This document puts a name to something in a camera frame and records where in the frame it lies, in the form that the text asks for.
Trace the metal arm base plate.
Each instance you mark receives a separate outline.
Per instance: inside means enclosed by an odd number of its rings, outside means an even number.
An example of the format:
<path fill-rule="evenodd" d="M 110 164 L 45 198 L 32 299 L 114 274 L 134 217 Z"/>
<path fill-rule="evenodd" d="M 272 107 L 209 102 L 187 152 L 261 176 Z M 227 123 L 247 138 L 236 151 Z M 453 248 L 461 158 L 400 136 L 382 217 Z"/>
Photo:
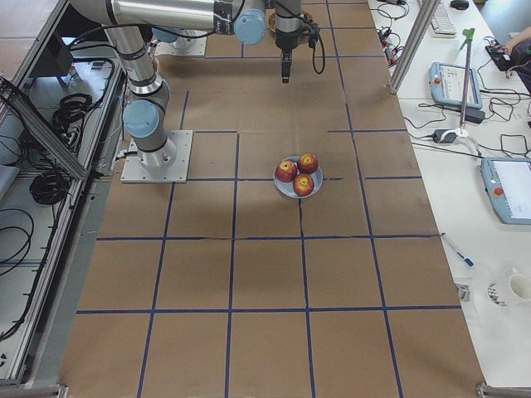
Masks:
<path fill-rule="evenodd" d="M 128 155 L 124 161 L 121 182 L 124 183 L 185 183 L 192 151 L 192 130 L 166 131 L 167 140 L 156 152 L 145 152 L 131 138 Z"/>

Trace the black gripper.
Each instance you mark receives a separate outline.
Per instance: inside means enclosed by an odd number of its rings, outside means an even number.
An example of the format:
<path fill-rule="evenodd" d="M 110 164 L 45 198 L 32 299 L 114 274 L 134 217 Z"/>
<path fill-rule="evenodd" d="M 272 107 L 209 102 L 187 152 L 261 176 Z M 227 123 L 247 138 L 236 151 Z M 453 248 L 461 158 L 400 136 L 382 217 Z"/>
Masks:
<path fill-rule="evenodd" d="M 282 51 L 281 53 L 281 82 L 290 82 L 292 51 L 299 45 L 300 29 L 288 30 L 287 28 L 275 28 L 275 44 Z"/>

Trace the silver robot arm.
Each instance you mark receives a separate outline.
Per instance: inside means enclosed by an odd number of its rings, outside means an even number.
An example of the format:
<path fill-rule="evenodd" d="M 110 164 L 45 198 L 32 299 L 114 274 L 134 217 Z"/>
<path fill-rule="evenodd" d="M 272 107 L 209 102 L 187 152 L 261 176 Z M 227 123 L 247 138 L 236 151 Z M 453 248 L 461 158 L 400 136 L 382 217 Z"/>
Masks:
<path fill-rule="evenodd" d="M 251 46 L 263 39 L 266 10 L 273 9 L 283 83 L 290 80 L 292 52 L 301 37 L 307 37 L 310 47 L 322 41 L 318 24 L 303 15 L 300 1 L 74 1 L 72 6 L 101 25 L 128 74 L 134 99 L 124 109 L 124 126 L 137 147 L 139 163 L 153 170 L 174 163 L 178 149 L 163 127 L 169 87 L 156 71 L 141 27 L 175 38 L 185 31 L 234 35 Z"/>

